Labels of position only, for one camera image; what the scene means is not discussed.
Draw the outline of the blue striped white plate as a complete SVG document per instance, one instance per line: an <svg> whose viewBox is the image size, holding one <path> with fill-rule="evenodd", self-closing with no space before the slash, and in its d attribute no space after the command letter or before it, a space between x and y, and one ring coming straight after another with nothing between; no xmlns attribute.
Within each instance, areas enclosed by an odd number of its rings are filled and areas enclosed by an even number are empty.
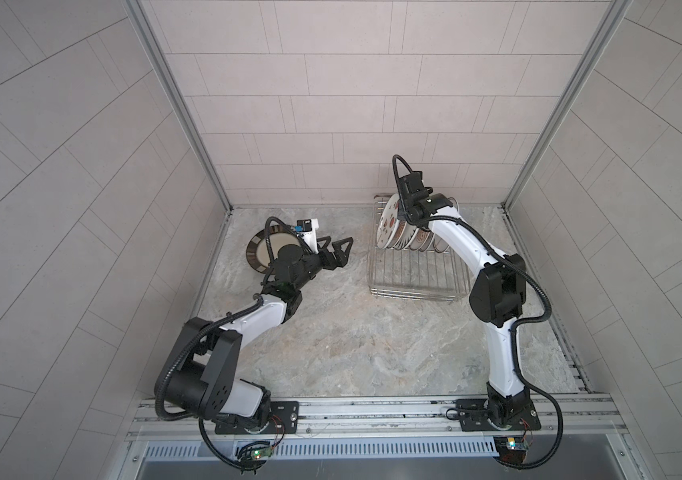
<svg viewBox="0 0 682 480"><path fill-rule="evenodd" d="M407 247L413 235L414 227L406 221L401 221L395 235L395 241L391 248L393 250L402 250Z"/></svg>

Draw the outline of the dark rimmed beige plate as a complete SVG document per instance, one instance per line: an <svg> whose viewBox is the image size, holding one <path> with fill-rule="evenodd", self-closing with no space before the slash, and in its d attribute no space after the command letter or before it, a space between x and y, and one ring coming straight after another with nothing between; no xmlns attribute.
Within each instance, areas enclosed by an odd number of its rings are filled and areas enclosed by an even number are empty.
<svg viewBox="0 0 682 480"><path fill-rule="evenodd" d="M279 250L282 247L299 245L299 240L281 225L270 226L269 238L274 258L278 257ZM245 257L249 266L258 273L265 273L270 265L268 251L264 231L257 232L248 242L245 250Z"/></svg>

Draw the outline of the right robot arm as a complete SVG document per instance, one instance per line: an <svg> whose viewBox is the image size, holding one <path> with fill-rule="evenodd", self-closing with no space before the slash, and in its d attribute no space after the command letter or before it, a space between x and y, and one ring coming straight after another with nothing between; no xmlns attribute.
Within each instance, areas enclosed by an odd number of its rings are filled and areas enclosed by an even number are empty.
<svg viewBox="0 0 682 480"><path fill-rule="evenodd" d="M517 328L548 319L551 305L546 295L538 292L544 313L525 318L527 288L537 285L527 274L522 257L507 254L485 240L447 197L423 184L420 171L397 176L395 181L399 217L447 242L474 275L469 305L474 316L485 324L490 360L485 407L488 423L498 430L521 424L520 416L532 409L532 386L521 371Z"/></svg>

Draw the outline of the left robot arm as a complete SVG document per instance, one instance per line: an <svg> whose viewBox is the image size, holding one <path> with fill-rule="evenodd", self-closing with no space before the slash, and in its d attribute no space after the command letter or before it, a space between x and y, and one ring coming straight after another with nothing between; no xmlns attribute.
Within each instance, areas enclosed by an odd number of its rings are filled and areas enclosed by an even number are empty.
<svg viewBox="0 0 682 480"><path fill-rule="evenodd" d="M220 416L250 419L261 426L270 411L270 392L236 378L243 347L289 320L302 302L302 288L322 270L347 265L351 237L322 237L311 249L280 248L266 269L254 303L216 321L188 320L171 349L154 387L155 413L165 421Z"/></svg>

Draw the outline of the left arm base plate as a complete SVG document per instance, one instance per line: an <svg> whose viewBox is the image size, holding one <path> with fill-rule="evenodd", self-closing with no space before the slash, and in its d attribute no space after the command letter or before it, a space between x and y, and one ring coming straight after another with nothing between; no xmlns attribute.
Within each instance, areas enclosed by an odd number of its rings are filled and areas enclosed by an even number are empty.
<svg viewBox="0 0 682 480"><path fill-rule="evenodd" d="M217 435L294 434L300 403L270 401L259 406L253 416L218 414L214 420Z"/></svg>

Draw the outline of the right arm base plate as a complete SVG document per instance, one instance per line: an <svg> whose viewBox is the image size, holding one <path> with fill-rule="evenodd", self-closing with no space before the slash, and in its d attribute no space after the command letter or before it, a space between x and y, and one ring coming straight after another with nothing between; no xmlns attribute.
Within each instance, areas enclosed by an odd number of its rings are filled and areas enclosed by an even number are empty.
<svg viewBox="0 0 682 480"><path fill-rule="evenodd" d="M531 400L459 399L446 413L463 432L537 431L538 412Z"/></svg>

